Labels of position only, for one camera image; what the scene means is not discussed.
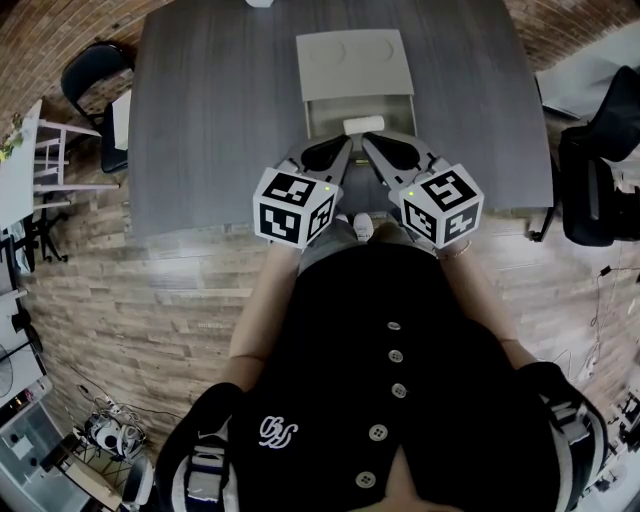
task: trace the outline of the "white button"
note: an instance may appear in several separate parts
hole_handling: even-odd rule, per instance
[[[369,471],[363,471],[356,477],[356,484],[363,489],[370,489],[376,485],[376,476]]]
[[[394,363],[401,363],[404,359],[404,356],[399,350],[392,350],[391,352],[389,352],[389,359],[391,359]]]
[[[396,398],[404,398],[405,396],[407,396],[407,388],[405,388],[402,384],[394,384],[393,386],[391,386],[391,392]]]
[[[388,434],[389,431],[384,425],[374,425],[369,429],[369,438],[372,441],[384,441]]]

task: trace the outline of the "black chair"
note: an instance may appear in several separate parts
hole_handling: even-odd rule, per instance
[[[577,144],[563,141],[559,154],[566,237],[590,247],[640,240],[640,188],[616,189],[611,168]]]
[[[101,42],[85,49],[62,73],[61,86],[65,97],[102,135],[101,162],[106,173],[127,167],[127,152],[115,147],[113,105],[109,103],[102,114],[88,114],[78,101],[96,82],[127,69],[134,71],[134,64],[125,51],[116,43]]]
[[[586,126],[567,128],[562,140],[591,155],[621,162],[640,144],[640,76],[621,67],[609,86],[598,113]]]
[[[624,66],[591,123],[562,132],[559,170],[552,159],[554,205],[542,231],[531,232],[531,239],[544,240],[562,203],[565,235],[577,244],[605,247],[614,240],[640,240],[640,191],[617,190],[603,160],[620,162],[639,143],[640,76]]]
[[[49,198],[50,194],[46,194],[43,197],[43,203],[46,204]],[[17,267],[15,253],[17,250],[23,249],[27,259],[27,264],[29,265],[29,270],[34,272],[36,268],[35,249],[38,247],[42,250],[43,261],[48,261],[49,263],[53,261],[53,258],[47,255],[47,249],[49,249],[51,254],[53,254],[58,261],[66,263],[69,258],[66,255],[60,256],[58,254],[56,246],[51,239],[51,230],[58,222],[66,221],[68,219],[69,216],[66,213],[59,213],[52,220],[49,220],[46,208],[40,210],[40,218],[38,220],[33,220],[33,214],[25,217],[22,220],[22,224],[24,226],[24,238],[14,241],[13,237],[7,237],[2,241],[2,243],[0,243],[0,250],[3,248],[6,249],[8,255],[7,258],[9,258],[7,263],[9,268],[15,269]],[[11,278],[11,285],[16,288],[17,282],[13,270],[10,271],[9,277]]]

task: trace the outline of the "cable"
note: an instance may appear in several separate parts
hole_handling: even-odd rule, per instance
[[[78,375],[80,375],[80,377],[82,377],[83,379],[85,379],[87,382],[90,382],[91,384],[93,384],[93,385],[94,385],[95,387],[97,387],[100,391],[102,391],[106,397],[109,397],[109,396],[110,396],[110,395],[109,395],[109,393],[107,393],[104,389],[102,389],[100,386],[98,386],[98,385],[97,385],[95,382],[93,382],[91,379],[89,379],[88,377],[84,376],[82,373],[80,373],[78,370],[76,370],[76,369],[75,369],[73,366],[71,366],[69,363],[67,363],[67,362],[65,362],[65,361],[62,361],[61,359],[58,359],[58,361],[60,361],[62,364],[64,364],[64,365],[68,366],[69,368],[71,368],[74,372],[76,372]],[[107,402],[104,398],[99,397],[99,396],[96,396],[96,397],[94,397],[93,399],[91,399],[91,398],[89,398],[89,397],[84,393],[84,391],[82,391],[82,389],[81,389],[81,385],[80,385],[80,384],[76,384],[76,387],[78,388],[78,390],[80,391],[80,394],[82,395],[82,397],[83,397],[85,400],[88,400],[88,401],[93,402],[93,403],[95,404],[95,406],[97,407],[98,411],[101,411],[101,410],[107,410],[107,411],[109,411],[109,410],[110,410],[109,402]],[[102,400],[103,402],[105,402],[105,403],[108,405],[108,407],[106,407],[106,408],[105,408],[105,407],[100,407],[100,405],[98,405],[98,403],[97,403],[97,400]],[[139,409],[139,410],[141,410],[141,411],[151,412],[151,413],[154,413],[154,414],[168,414],[169,416],[174,416],[175,418],[178,418],[178,419],[180,419],[180,420],[182,419],[182,416],[178,416],[177,414],[173,414],[172,412],[167,412],[167,411],[154,411],[154,410],[152,410],[152,409],[145,409],[144,407],[138,407],[137,405],[131,405],[131,404],[120,404],[120,403],[117,403],[116,405],[117,405],[117,406],[119,406],[119,407],[124,406],[124,407],[133,408],[133,409]],[[135,412],[133,412],[133,411],[129,412],[128,414],[130,414],[130,415],[131,415],[131,413],[136,414],[136,416],[138,417],[138,420],[137,420],[137,421],[140,421],[140,415],[138,415],[137,413],[135,413]]]
[[[146,412],[152,412],[154,414],[168,414],[169,416],[174,416],[175,418],[178,419],[182,419],[182,416],[178,416],[177,414],[173,414],[172,412],[167,412],[167,411],[154,411],[152,409],[145,409],[144,407],[138,407],[137,405],[131,405],[131,404],[118,404],[118,405],[122,405],[125,407],[133,407],[134,409],[139,409],[141,411],[146,411]]]
[[[601,340],[601,335],[602,332],[604,331],[604,328],[606,327],[607,324],[607,319],[609,316],[609,309],[611,307],[611,303],[613,302],[613,297],[615,296],[615,292],[616,292],[616,287],[618,285],[618,275],[621,271],[627,271],[627,270],[640,270],[640,267],[620,267],[620,262],[622,261],[622,243],[620,244],[620,251],[618,253],[618,263],[617,266],[614,268],[611,268],[611,266],[607,265],[606,267],[604,267],[601,271],[600,274],[598,274],[598,276],[596,277],[596,289],[597,289],[597,298],[596,298],[596,314],[595,316],[591,319],[591,327],[595,327],[596,328],[596,342],[593,344],[593,346],[591,347],[591,349],[589,350],[589,353],[587,354],[587,357],[584,361],[584,363],[580,366],[580,370],[578,371],[578,375],[576,375],[575,378],[571,378],[571,363],[572,363],[572,359],[573,359],[573,353],[571,352],[571,350],[567,349],[564,350],[558,357],[556,357],[553,362],[557,362],[563,355],[565,355],[567,352],[569,352],[569,371],[567,373],[567,380],[571,383],[574,383],[578,377],[580,376],[580,374],[582,373],[582,371],[584,370],[584,368],[589,364],[589,361],[592,361],[592,358],[594,356],[594,354],[597,352],[597,356],[595,358],[595,363],[597,363],[600,360],[600,355],[602,353],[602,340]],[[616,272],[616,276],[615,276],[615,280],[613,282],[613,289],[611,290],[611,296],[609,297],[609,302],[607,303],[607,307],[605,309],[604,312],[604,318],[602,318],[602,324],[600,323],[600,295],[601,295],[601,290],[600,290],[600,278],[601,277],[605,277],[606,275],[610,274],[611,272]],[[640,276],[638,276],[638,280],[636,281],[638,283],[640,283]]]
[[[58,361],[60,361],[62,364],[68,366],[69,368],[71,368],[74,372],[76,372],[78,375],[80,375],[80,377],[82,377],[84,380],[86,380],[87,382],[90,382],[91,384],[93,384],[95,387],[97,387],[100,391],[102,391],[105,395],[109,395],[109,393],[107,393],[104,389],[102,389],[100,386],[98,386],[95,382],[93,382],[89,377],[83,375],[82,373],[80,373],[78,370],[76,370],[73,366],[71,366],[69,363],[67,363],[66,361],[63,361],[62,359],[58,359]]]

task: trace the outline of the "shoulder strap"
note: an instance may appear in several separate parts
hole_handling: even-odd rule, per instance
[[[606,423],[593,404],[567,382],[557,365],[534,363],[517,374],[549,411],[549,428],[560,469],[556,512],[572,510],[604,465]]]
[[[156,464],[163,511],[225,510],[227,425],[243,396],[240,388],[229,383],[209,388],[171,433]]]

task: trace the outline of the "black wire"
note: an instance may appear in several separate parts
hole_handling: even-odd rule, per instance
[[[154,411],[152,409],[145,409],[144,407],[138,407],[137,405],[131,405],[131,404],[118,404],[118,405],[124,405],[125,407],[133,407],[134,409],[139,409],[141,411],[146,411],[146,412],[152,412],[154,414],[168,414],[169,416],[174,416],[175,418],[178,419],[182,419],[182,416],[178,416],[177,414],[173,414],[172,412],[167,412],[167,411]]]
[[[600,320],[598,315],[600,314],[600,278],[603,277],[603,270],[600,271],[600,275],[596,279],[596,286],[598,288],[598,302],[596,303],[596,316],[591,319],[591,327],[596,326],[596,342],[600,342]],[[640,267],[622,267],[622,268],[609,268],[609,272],[613,271],[622,271],[622,270],[640,270]]]
[[[596,286],[598,287],[598,302],[596,302],[596,316],[594,316],[591,319],[591,327],[593,327],[594,325],[598,325],[598,327],[596,328],[596,336],[599,337],[599,331],[600,331],[600,325],[598,322],[598,314],[600,313],[600,278],[602,277],[602,275],[599,275],[598,278],[596,279]]]
[[[107,393],[104,389],[102,389],[100,386],[98,386],[95,382],[93,382],[91,379],[85,377],[84,375],[82,375],[78,370],[76,370],[73,366],[71,366],[69,363],[65,363],[64,361],[62,361],[64,364],[66,364],[69,368],[71,368],[74,372],[76,372],[78,375],[80,375],[80,377],[82,377],[83,379],[86,379],[88,382],[91,382],[91,384],[93,384],[95,387],[97,387],[100,391],[102,391],[105,395],[109,396],[109,393]],[[82,395],[82,398],[84,398],[85,400],[88,400],[89,402],[93,402],[96,407],[98,409],[104,409],[104,407],[100,407],[100,405],[98,405],[97,401],[98,399],[102,400],[105,404],[107,404],[106,409],[108,409],[110,407],[109,402],[107,402],[106,400],[103,400],[100,397],[96,397],[96,398],[89,398],[88,396],[86,396],[84,394],[84,391],[82,391],[80,389],[80,384],[76,384],[76,387],[78,388],[78,391],[80,391],[80,394]],[[167,411],[154,411],[152,409],[145,409],[144,407],[138,407],[137,405],[131,405],[131,404],[117,404],[118,406],[120,405],[124,405],[126,407],[131,407],[133,409],[139,409],[141,411],[146,411],[146,412],[152,412],[154,414],[168,414],[169,416],[174,416],[178,419],[182,419],[182,416],[178,416],[177,414],[173,414],[172,412],[167,412]]]
[[[84,380],[86,380],[87,382],[90,382],[91,384],[93,384],[95,387],[97,387],[100,391],[102,391],[105,395],[109,395],[109,393],[107,393],[104,389],[102,389],[100,386],[98,386],[95,382],[93,382],[89,377],[81,374],[78,370],[76,370],[73,366],[71,366],[69,363],[62,361],[63,364],[67,365],[69,368],[71,368],[74,372],[76,372],[78,375],[80,375],[80,377],[82,377]]]

